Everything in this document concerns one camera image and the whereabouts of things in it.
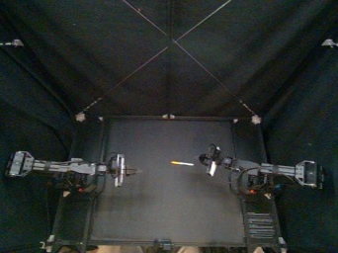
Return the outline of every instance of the black fabric wall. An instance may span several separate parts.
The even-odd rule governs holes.
[[[55,193],[46,178],[5,177],[18,150],[41,159],[67,159],[73,122],[49,83],[27,51],[0,47],[0,252],[41,252],[39,241],[51,233],[54,204],[47,199]]]
[[[338,250],[338,50],[320,47],[266,116],[272,161],[327,167],[323,191],[288,188],[279,200],[283,233],[301,252]]]

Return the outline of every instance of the table surface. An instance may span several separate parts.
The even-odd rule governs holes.
[[[124,153],[128,165],[144,173],[125,178],[121,188],[108,178],[91,240],[242,244],[241,202],[229,188],[229,171],[218,169],[210,177],[198,161],[210,143],[234,156],[232,124],[114,120],[105,134],[106,160]],[[173,160],[196,165],[172,165]]]

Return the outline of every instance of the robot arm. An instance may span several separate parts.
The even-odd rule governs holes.
[[[89,163],[81,158],[73,158],[66,162],[43,161],[37,160],[27,151],[18,151],[14,153],[9,163],[6,176],[26,177],[30,173],[38,172],[51,174],[65,174],[71,172],[73,174],[79,174],[82,176],[112,174],[116,181],[116,187],[121,187],[124,185],[125,176],[136,175],[142,171],[128,169],[124,154],[117,154],[112,158],[109,165],[106,165]]]
[[[269,163],[258,164],[253,161],[226,157],[220,147],[214,144],[209,146],[209,152],[200,156],[200,161],[208,166],[206,174],[214,176],[218,166],[230,168],[240,173],[238,180],[242,180],[244,174],[249,174],[248,185],[256,186],[261,183],[256,180],[261,176],[268,177],[284,175],[295,180],[301,186],[323,189],[324,168],[315,161],[303,161],[296,166],[275,165]]]

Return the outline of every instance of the black tent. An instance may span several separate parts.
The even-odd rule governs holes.
[[[338,47],[323,44],[337,11],[332,0],[2,1],[2,170],[18,150],[67,159],[79,114],[260,116],[271,161],[327,167],[323,191],[279,199],[289,248],[336,252]],[[0,192],[0,251],[27,252],[53,223],[46,180],[2,173]]]

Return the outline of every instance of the diagonal rod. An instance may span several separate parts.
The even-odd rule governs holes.
[[[101,100],[105,99],[105,97],[108,97],[108,95],[161,56],[161,54],[164,54],[164,52],[169,49],[169,47],[165,47],[138,68],[137,70],[126,76],[126,78],[122,79],[121,82],[118,82],[116,84],[116,86],[108,90],[108,92],[105,93],[105,95],[98,98],[83,110],[82,113],[86,112]]]
[[[206,73],[214,78],[214,80],[218,82],[218,84],[222,85],[222,87],[228,90],[229,94],[238,100],[241,105],[250,111],[253,115],[256,115],[256,111],[249,107],[249,105],[242,101],[242,99],[233,93],[230,88],[226,86],[226,84],[217,78],[217,76],[212,73],[212,71],[204,66],[204,64],[198,61],[198,59],[189,53],[189,51],[184,48],[184,46],[174,41],[177,46],[182,49],[182,51],[189,55],[189,57],[194,60],[194,62],[200,65],[200,67],[206,71]]]
[[[202,20],[197,23],[197,25],[196,25],[194,27],[192,27],[190,30],[188,30],[188,32],[186,32],[176,41],[178,42],[181,39],[184,39],[184,38],[192,33],[192,31],[193,31],[200,25],[202,25],[202,24],[214,16],[214,14],[216,14],[217,12],[220,12],[221,9],[224,9],[224,7],[225,7],[232,1],[233,1],[233,0],[229,0],[226,3],[224,3],[224,4],[217,8],[217,10],[216,10],[212,14],[209,14],[209,15],[206,16],[206,18],[202,19]]]
[[[148,16],[138,10],[133,4],[128,0],[122,0],[132,8],[133,10],[149,21],[149,23],[168,36],[169,34],[162,30],[162,28],[148,18]]]

